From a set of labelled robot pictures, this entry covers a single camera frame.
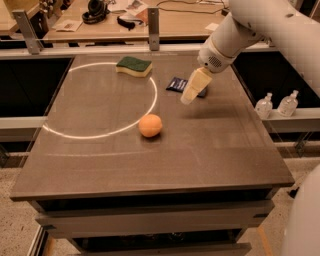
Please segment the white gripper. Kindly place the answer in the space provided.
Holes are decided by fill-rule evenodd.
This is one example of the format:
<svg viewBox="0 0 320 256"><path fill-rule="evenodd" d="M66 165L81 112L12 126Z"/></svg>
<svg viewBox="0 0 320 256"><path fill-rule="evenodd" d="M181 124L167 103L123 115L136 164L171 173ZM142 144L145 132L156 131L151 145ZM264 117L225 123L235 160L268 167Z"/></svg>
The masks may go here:
<svg viewBox="0 0 320 256"><path fill-rule="evenodd" d="M224 71L236 57L237 51L234 48L210 36L199 50L198 62L201 68L194 70L189 77L180 98L181 102L189 105L212 81L211 73Z"/></svg>

